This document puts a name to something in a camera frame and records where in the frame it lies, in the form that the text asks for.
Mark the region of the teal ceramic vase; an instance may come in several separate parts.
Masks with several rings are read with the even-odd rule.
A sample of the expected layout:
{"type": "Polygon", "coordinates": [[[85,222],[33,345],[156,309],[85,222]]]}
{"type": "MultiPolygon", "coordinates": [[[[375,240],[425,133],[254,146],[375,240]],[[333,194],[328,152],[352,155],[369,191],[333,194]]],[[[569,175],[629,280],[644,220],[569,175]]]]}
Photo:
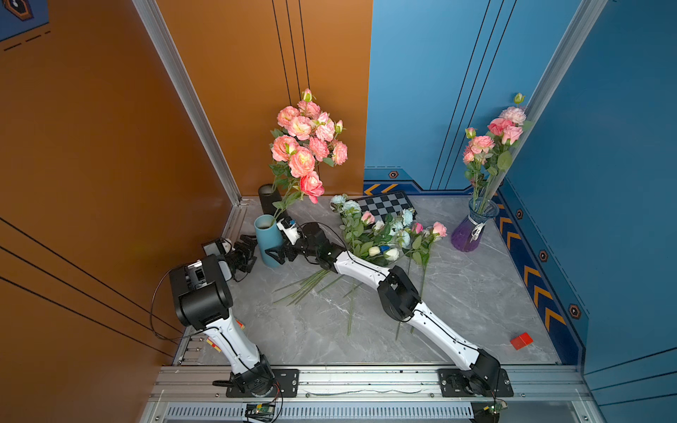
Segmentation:
{"type": "Polygon", "coordinates": [[[280,263],[266,253],[266,250],[278,248],[283,244],[283,236],[273,215],[263,214],[254,222],[257,244],[264,264],[270,268],[280,267],[280,263]]]}

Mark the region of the deep pink rose stem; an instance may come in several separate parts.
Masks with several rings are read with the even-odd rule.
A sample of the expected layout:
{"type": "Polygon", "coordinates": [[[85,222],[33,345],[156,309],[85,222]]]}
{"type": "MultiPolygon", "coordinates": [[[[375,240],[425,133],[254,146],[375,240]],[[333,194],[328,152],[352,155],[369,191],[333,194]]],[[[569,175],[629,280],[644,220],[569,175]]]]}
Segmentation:
{"type": "Polygon", "coordinates": [[[273,181],[273,187],[282,188],[283,190],[281,199],[273,202],[275,206],[273,217],[276,220],[297,201],[302,201],[307,197],[312,204],[316,204],[319,197],[324,195],[324,184],[320,179],[319,173],[315,170],[301,177],[294,177],[291,174],[276,176],[273,181]]]}

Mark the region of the bunch of pink flowers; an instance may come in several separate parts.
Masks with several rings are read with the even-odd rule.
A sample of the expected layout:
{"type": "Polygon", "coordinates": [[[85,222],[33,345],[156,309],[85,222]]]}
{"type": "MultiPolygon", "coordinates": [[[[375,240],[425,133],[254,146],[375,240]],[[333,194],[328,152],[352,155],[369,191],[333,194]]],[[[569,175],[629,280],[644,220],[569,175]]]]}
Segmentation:
{"type": "MultiPolygon", "coordinates": [[[[346,195],[333,197],[330,207],[341,219],[342,235],[337,244],[382,267],[391,268],[400,258],[408,257],[426,271],[432,245],[446,236],[446,227],[439,222],[431,227],[423,227],[416,222],[412,209],[402,211],[396,217],[389,215],[384,220],[377,220],[368,211],[362,211],[355,199],[346,195]]],[[[325,225],[325,234],[334,231],[332,227],[319,223],[325,225]]],[[[291,295],[293,302],[301,301],[329,273],[331,271],[320,267],[291,295]]]]}

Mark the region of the black cylindrical vase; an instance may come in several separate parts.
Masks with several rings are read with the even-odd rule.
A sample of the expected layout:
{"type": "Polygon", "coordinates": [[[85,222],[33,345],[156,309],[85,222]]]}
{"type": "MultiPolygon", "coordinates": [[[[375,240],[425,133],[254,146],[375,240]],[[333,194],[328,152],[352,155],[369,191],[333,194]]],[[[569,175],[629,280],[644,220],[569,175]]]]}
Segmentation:
{"type": "Polygon", "coordinates": [[[258,188],[258,197],[264,214],[274,216],[278,211],[275,203],[282,200],[280,192],[274,188],[271,183],[262,185],[258,188]]]}

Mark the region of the pink multi bloom stem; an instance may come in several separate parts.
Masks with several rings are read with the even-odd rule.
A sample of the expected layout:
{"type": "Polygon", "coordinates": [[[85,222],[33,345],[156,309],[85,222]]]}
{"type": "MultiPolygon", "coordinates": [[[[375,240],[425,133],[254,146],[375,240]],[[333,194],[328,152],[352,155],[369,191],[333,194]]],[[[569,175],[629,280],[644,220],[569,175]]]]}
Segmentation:
{"type": "Polygon", "coordinates": [[[312,137],[309,148],[317,160],[330,167],[342,166],[348,160],[347,145],[338,140],[325,142],[317,137],[312,137]]]}

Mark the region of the pale pink double stem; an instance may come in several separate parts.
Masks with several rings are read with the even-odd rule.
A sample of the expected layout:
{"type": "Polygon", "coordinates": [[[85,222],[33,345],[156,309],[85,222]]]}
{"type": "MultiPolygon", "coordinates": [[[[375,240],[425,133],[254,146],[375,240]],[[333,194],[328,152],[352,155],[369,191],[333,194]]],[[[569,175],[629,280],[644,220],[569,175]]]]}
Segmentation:
{"type": "Polygon", "coordinates": [[[315,136],[326,143],[330,143],[336,139],[343,130],[344,123],[342,120],[335,123],[335,121],[331,120],[330,115],[327,112],[322,112],[317,119],[315,136]]]}

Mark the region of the peach double bloom stem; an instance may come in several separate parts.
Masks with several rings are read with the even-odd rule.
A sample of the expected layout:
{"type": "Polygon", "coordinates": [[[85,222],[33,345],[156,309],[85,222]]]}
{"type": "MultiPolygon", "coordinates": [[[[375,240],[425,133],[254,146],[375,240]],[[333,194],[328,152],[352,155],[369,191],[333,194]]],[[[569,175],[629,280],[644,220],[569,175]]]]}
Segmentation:
{"type": "Polygon", "coordinates": [[[271,130],[277,137],[295,137],[300,141],[309,141],[320,125],[321,107],[315,103],[315,96],[310,88],[301,92],[301,100],[295,106],[284,107],[278,112],[276,122],[278,127],[271,130]]]}

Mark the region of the pink double bloom stem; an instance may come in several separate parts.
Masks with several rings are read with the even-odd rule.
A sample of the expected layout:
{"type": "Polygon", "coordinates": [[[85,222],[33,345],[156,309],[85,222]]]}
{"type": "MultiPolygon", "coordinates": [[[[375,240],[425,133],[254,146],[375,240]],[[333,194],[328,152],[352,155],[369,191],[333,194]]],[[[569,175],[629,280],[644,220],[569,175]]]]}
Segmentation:
{"type": "Polygon", "coordinates": [[[498,175],[495,139],[489,135],[478,136],[475,128],[467,128],[465,137],[468,139],[463,152],[465,178],[472,186],[472,210],[481,214],[487,208],[489,185],[498,175]]]}

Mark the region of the pale pink carnation stem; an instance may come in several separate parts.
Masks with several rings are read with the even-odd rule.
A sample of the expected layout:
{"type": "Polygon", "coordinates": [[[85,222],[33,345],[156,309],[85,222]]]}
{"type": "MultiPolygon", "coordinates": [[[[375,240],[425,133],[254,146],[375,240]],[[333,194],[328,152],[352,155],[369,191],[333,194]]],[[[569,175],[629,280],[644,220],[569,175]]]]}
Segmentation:
{"type": "Polygon", "coordinates": [[[513,105],[504,109],[499,117],[512,122],[516,126],[523,126],[527,121],[525,106],[526,96],[523,93],[517,93],[513,99],[513,105]]]}

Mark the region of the large peach bloom stem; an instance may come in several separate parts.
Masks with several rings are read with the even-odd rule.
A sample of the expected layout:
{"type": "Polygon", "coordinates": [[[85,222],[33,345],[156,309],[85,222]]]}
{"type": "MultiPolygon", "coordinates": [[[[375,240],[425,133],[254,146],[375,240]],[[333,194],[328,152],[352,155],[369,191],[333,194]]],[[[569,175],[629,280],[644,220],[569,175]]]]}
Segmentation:
{"type": "Polygon", "coordinates": [[[296,180],[308,176],[316,169],[317,161],[309,148],[298,143],[295,137],[283,135],[271,147],[274,163],[273,186],[289,188],[296,180]]]}

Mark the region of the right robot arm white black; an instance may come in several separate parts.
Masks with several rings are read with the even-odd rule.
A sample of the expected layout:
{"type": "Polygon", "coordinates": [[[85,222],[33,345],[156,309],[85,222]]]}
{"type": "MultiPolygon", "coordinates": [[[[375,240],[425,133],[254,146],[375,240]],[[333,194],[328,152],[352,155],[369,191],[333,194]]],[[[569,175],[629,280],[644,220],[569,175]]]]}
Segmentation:
{"type": "Polygon", "coordinates": [[[276,223],[282,232],[279,247],[266,250],[266,255],[279,264],[307,257],[312,264],[340,276],[354,278],[378,293],[386,315],[421,332],[439,347],[465,378],[465,385],[474,396],[496,397],[500,384],[501,364],[489,352],[456,333],[421,299],[421,295],[401,267],[372,264],[350,252],[347,247],[327,238],[325,225],[309,222],[297,225],[291,219],[276,223]]]}

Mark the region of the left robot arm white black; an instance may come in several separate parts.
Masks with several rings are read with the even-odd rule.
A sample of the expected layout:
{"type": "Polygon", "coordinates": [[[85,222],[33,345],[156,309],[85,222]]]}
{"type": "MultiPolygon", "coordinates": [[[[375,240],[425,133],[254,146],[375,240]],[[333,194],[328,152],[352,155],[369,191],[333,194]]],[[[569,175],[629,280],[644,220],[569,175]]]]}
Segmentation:
{"type": "Polygon", "coordinates": [[[235,243],[223,238],[211,241],[203,246],[206,255],[199,261],[169,271],[169,282],[179,321],[206,335],[212,347],[227,358],[231,376],[225,386],[243,395],[263,397],[273,392],[275,375],[234,317],[227,284],[238,271],[251,272],[256,248],[253,235],[243,235],[235,243]]]}

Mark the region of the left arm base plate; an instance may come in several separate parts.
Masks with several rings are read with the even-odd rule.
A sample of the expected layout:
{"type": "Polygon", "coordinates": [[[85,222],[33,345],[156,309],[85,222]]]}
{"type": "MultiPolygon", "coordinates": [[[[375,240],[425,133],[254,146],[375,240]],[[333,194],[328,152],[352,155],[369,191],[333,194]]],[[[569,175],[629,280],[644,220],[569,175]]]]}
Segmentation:
{"type": "Polygon", "coordinates": [[[298,368],[274,368],[273,379],[257,378],[245,385],[238,385],[236,378],[231,378],[233,385],[227,387],[227,398],[275,398],[278,389],[285,399],[296,398],[298,395],[300,370],[298,368]]]}

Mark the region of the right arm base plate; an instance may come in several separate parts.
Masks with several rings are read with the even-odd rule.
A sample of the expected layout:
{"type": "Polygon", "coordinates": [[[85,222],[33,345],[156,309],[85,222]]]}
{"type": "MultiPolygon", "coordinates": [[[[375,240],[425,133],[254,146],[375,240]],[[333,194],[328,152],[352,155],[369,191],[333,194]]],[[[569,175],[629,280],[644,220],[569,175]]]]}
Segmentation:
{"type": "Polygon", "coordinates": [[[492,391],[485,389],[479,382],[473,382],[469,376],[456,368],[439,368],[438,382],[444,398],[512,398],[513,387],[507,371],[499,369],[492,391]]]}

